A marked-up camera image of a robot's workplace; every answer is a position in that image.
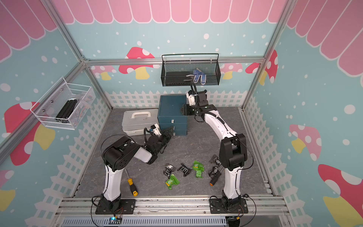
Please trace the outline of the teal drawer cabinet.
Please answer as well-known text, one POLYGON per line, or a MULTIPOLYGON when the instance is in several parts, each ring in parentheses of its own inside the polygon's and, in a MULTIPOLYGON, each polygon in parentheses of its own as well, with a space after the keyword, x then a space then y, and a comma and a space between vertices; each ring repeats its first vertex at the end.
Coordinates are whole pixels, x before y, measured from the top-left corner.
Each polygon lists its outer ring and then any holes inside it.
POLYGON ((160 96, 157 118, 162 130, 172 127, 174 136, 187 135, 188 118, 181 111, 186 101, 186 95, 160 96))

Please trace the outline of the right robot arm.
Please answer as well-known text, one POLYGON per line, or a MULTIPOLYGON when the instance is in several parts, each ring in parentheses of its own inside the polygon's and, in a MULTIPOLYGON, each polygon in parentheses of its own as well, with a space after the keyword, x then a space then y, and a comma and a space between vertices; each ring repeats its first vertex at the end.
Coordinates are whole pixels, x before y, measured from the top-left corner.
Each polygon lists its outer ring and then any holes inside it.
POLYGON ((188 104, 182 108, 186 115, 200 117, 220 139, 219 160, 225 169, 225 186, 221 202, 226 211, 233 211, 242 205, 240 191, 241 173, 248 159, 246 137, 238 134, 221 117, 214 105, 207 100, 207 91, 197 91, 191 87, 186 94, 188 104))

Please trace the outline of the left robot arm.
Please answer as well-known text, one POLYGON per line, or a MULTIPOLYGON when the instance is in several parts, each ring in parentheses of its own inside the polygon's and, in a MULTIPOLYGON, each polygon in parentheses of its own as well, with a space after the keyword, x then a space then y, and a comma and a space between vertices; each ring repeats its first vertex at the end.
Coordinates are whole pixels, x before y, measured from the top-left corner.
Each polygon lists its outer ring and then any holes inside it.
POLYGON ((121 179, 126 166, 133 158, 137 158, 149 165, 158 158, 158 154, 164 152, 168 142, 173 136, 174 128, 163 129, 160 135, 152 135, 144 145, 121 134, 121 138, 108 146, 102 152, 102 159, 106 169, 105 188, 101 194, 101 201, 109 209, 119 207, 121 200, 121 179))

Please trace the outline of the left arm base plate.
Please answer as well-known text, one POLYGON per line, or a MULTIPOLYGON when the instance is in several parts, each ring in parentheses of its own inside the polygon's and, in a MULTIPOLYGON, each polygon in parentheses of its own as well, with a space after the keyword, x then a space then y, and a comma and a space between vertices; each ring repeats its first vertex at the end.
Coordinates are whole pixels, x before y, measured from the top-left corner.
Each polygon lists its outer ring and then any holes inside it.
POLYGON ((135 209, 135 199, 119 199, 112 203, 107 200, 98 202, 95 214, 96 215, 122 215, 133 214, 135 209))

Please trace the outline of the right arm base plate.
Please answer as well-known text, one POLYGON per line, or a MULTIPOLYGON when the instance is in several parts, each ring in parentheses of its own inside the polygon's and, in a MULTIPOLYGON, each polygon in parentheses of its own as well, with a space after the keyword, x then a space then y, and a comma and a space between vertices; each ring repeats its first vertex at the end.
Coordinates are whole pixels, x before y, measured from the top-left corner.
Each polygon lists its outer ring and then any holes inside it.
POLYGON ((212 196, 209 198, 209 208, 212 214, 233 213, 248 214, 246 200, 242 197, 235 199, 217 198, 212 196))

